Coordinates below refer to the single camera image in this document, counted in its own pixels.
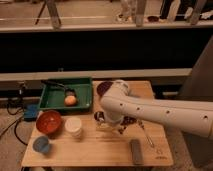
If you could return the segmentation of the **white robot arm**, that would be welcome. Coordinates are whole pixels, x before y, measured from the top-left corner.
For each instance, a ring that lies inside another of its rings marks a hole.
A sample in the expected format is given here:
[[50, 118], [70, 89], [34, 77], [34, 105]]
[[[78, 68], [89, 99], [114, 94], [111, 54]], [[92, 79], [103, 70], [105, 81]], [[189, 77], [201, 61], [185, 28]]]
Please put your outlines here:
[[108, 124], [121, 124], [128, 116], [213, 140], [213, 102], [139, 98], [131, 96], [124, 80], [101, 82], [96, 91]]

